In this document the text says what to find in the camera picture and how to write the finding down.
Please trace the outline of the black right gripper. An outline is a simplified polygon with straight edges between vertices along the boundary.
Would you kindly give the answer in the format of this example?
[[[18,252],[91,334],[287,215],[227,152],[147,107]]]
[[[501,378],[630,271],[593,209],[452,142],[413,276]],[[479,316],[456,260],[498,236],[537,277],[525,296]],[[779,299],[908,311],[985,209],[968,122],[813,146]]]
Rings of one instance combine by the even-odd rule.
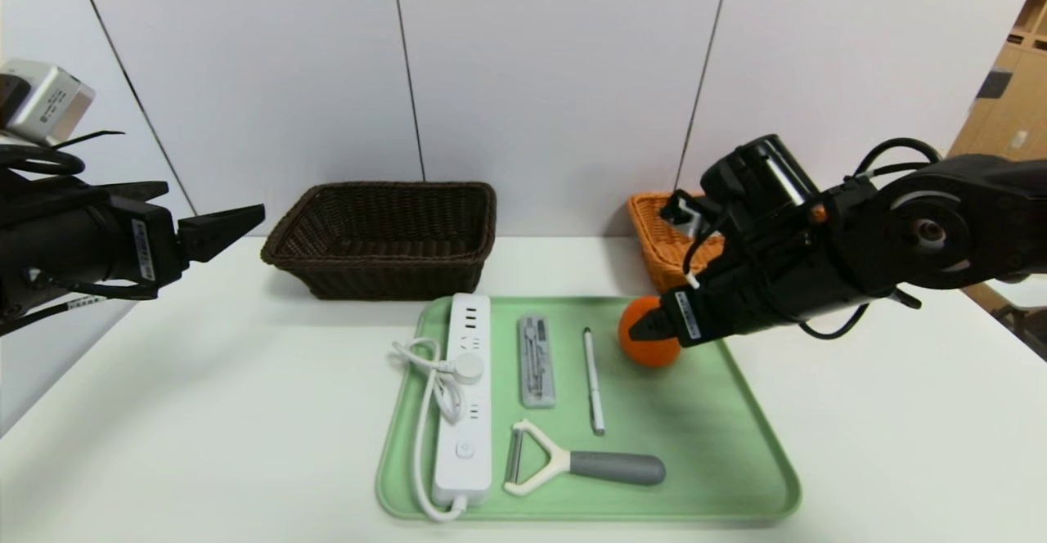
[[[805,320],[805,267],[735,264],[711,267],[699,287],[680,286],[661,306],[629,306],[626,338],[677,339],[684,347]]]

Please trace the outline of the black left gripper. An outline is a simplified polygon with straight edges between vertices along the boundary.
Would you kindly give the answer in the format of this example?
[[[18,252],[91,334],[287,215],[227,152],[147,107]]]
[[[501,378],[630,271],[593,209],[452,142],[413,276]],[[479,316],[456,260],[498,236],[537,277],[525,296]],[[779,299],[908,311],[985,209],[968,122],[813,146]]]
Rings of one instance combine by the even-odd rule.
[[[2,200],[2,312],[67,294],[150,300],[188,263],[209,263],[266,218],[264,204],[180,219],[122,193],[27,193]]]

